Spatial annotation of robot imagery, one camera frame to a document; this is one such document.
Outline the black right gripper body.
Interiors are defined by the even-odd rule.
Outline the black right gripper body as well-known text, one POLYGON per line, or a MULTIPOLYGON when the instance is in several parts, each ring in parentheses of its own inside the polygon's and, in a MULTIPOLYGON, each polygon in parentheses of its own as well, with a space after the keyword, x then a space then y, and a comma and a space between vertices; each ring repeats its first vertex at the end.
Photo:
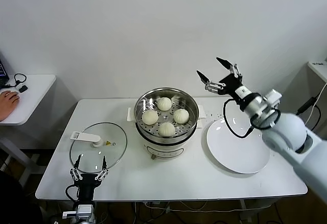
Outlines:
POLYGON ((222 89, 218 90, 219 95, 229 95, 231 96, 235 101, 241 101, 242 98, 237 95, 236 90, 243 86, 242 84, 242 75, 238 75, 236 78, 234 74, 229 74, 225 78, 219 81, 220 86, 222 86, 222 89))

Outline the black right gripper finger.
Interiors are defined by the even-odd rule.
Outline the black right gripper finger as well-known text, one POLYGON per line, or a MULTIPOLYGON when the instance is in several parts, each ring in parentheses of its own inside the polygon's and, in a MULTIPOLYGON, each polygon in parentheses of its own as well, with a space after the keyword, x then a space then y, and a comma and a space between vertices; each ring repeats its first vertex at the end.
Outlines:
POLYGON ((217 57, 216 59, 225 69, 229 70, 229 72, 233 74, 235 78, 242 80, 243 76, 239 72, 237 64, 231 64, 228 60, 219 57, 217 57))
POLYGON ((221 90, 224 89, 225 84, 224 83, 215 83, 209 80, 203 73, 200 71, 196 71, 201 82, 205 85, 205 90, 211 92, 211 93, 219 93, 221 90))

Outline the person's bare hand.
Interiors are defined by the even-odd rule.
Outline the person's bare hand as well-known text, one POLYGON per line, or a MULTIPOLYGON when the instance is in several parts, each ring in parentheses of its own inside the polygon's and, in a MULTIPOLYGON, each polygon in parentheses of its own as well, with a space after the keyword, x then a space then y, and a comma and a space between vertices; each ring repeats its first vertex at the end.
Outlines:
POLYGON ((5 120, 17 107, 19 103, 18 92, 4 91, 0 95, 0 121, 5 120))

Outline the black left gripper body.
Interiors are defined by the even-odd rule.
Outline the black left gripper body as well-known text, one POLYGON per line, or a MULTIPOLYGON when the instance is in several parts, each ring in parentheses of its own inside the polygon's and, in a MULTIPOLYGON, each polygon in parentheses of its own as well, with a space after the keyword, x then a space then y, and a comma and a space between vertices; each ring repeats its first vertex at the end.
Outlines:
POLYGON ((94 191, 102 183, 102 179, 96 174, 82 173, 75 178, 75 186, 78 188, 78 200, 93 200, 94 191))

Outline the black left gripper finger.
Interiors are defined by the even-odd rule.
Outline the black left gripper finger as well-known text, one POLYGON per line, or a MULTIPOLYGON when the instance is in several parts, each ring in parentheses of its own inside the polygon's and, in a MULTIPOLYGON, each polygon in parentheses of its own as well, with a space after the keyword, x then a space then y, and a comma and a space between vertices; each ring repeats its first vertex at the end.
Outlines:
POLYGON ((81 155, 78 156, 78 158, 75 161, 73 167, 70 169, 70 174, 71 174, 71 177, 72 177, 73 181, 82 180, 82 177, 81 177, 81 175, 79 174, 79 171, 78 171, 80 160, 81 160, 81 155))
POLYGON ((108 175, 109 169, 107 167, 106 157, 103 156, 102 161, 102 170, 99 172, 99 174, 95 177, 96 181, 102 181, 107 175, 108 175))

